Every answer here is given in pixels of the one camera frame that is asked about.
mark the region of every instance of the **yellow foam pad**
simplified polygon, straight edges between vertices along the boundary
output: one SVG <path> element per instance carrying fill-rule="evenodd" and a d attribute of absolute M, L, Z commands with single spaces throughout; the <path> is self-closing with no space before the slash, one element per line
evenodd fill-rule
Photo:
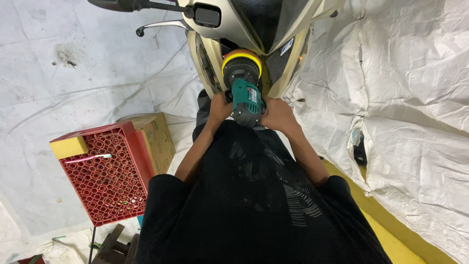
<path fill-rule="evenodd" d="M 49 142 L 49 145 L 58 160 L 88 152 L 88 147 L 82 136 Z"/>

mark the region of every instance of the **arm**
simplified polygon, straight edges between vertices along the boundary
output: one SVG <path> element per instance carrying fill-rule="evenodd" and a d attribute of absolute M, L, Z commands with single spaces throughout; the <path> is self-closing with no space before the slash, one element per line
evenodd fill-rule
<path fill-rule="evenodd" d="M 233 104 L 227 103 L 225 93 L 215 94 L 210 104 L 210 116 L 200 135 L 179 164 L 175 177 L 187 183 L 194 176 L 199 161 L 213 141 L 220 124 L 231 115 Z"/>
<path fill-rule="evenodd" d="M 267 103 L 267 111 L 261 119 L 261 124 L 282 132 L 288 138 L 296 162 L 315 186 L 325 183 L 330 175 L 306 139 L 291 107 L 282 99 L 267 97 L 265 102 Z"/>

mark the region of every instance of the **scooter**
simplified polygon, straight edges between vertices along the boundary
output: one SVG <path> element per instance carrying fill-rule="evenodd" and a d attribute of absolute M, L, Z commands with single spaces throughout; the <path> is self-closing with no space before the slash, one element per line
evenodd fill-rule
<path fill-rule="evenodd" d="M 337 15 L 345 0 L 179 0 L 176 5 L 149 0 L 88 0 L 121 12 L 144 8 L 182 12 L 181 20 L 144 25 L 186 30 L 200 81 L 210 98 L 229 90 L 234 119 L 255 126 L 265 105 L 262 96 L 279 98 L 302 68 L 312 40 L 311 24 Z"/>

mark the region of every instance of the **person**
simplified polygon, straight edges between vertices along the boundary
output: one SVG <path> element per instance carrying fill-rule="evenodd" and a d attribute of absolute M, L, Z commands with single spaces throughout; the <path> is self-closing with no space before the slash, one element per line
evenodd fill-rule
<path fill-rule="evenodd" d="M 206 93 L 199 99 L 210 102 Z M 148 184 L 136 264 L 391 263 L 292 109 L 281 99 L 265 102 L 260 123 L 268 129 L 226 120 L 232 104 L 224 93 L 200 106 L 194 144 L 174 176 Z"/>

